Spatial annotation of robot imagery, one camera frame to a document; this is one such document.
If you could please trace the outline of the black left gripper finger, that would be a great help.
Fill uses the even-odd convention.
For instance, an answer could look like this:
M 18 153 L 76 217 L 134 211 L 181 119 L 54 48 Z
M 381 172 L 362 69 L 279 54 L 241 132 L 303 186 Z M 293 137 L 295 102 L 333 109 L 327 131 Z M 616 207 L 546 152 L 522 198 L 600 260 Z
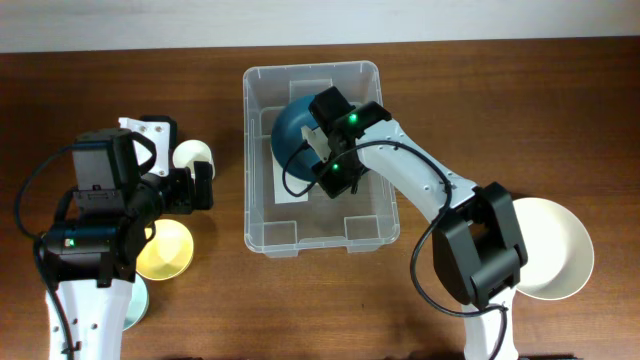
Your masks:
M 195 161 L 195 209 L 211 209 L 214 204 L 212 178 L 213 165 L 206 161 Z
M 166 115 L 143 115 L 139 118 L 119 117 L 121 128 L 139 133 L 152 141 L 156 148 L 156 161 L 150 172 L 158 176 L 168 176 L 170 155 L 176 146 L 177 123 Z

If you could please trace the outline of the cream plastic cup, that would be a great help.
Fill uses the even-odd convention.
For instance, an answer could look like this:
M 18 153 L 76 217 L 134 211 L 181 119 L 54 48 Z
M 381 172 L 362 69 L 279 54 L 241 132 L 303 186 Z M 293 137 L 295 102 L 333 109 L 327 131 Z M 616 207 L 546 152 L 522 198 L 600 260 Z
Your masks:
M 213 153 L 210 147 L 200 140 L 187 140 L 180 143 L 174 150 L 172 162 L 175 168 L 188 168 L 191 177 L 195 178 L 194 163 L 208 162 L 212 166 L 212 176 L 215 177 Z

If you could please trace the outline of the blue plastic bowl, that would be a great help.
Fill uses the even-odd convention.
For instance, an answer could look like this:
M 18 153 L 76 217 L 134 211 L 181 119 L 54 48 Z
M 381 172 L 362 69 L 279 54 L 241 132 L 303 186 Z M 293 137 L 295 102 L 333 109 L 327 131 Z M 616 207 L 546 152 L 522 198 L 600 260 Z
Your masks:
M 298 153 L 287 167 L 288 174 L 306 182 L 316 179 L 312 168 L 319 162 L 327 162 L 331 153 L 326 135 L 309 111 L 314 98 L 314 95 L 307 95 L 287 105 L 277 116 L 271 131 L 272 152 L 282 168 L 303 144 L 303 128 L 311 131 L 311 148 Z

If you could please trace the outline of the cream plastic bowl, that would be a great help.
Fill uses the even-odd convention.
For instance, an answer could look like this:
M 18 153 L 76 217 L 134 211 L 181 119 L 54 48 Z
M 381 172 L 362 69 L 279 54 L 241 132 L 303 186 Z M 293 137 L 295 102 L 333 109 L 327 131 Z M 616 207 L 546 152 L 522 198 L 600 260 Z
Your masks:
M 578 293 L 589 281 L 595 263 L 591 237 L 580 219 L 543 198 L 518 199 L 514 208 L 528 253 L 518 291 L 544 301 Z

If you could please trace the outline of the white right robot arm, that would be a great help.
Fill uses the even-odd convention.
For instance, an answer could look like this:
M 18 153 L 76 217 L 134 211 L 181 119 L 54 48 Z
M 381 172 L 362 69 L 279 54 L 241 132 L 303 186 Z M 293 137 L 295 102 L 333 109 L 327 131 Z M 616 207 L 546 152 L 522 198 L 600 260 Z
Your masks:
M 335 198 L 356 189 L 368 170 L 389 181 L 429 223 L 412 252 L 411 280 L 420 284 L 417 260 L 431 243 L 436 275 L 463 307 L 436 308 L 464 320 L 465 357 L 517 358 L 509 309 L 528 254 L 509 191 L 447 169 L 376 102 L 355 107 L 331 87 L 312 98 L 309 112 L 318 126 L 303 128 L 302 137 L 320 159 L 314 183 Z

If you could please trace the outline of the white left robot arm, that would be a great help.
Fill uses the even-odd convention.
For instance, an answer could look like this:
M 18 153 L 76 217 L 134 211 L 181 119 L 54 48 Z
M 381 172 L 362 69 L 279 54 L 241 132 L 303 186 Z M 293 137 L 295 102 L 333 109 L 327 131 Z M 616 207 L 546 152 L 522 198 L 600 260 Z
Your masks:
M 122 117 L 70 147 L 76 183 L 34 247 L 44 278 L 52 359 L 117 359 L 141 262 L 176 261 L 181 240 L 164 215 L 212 208 L 209 158 L 171 163 L 169 116 Z

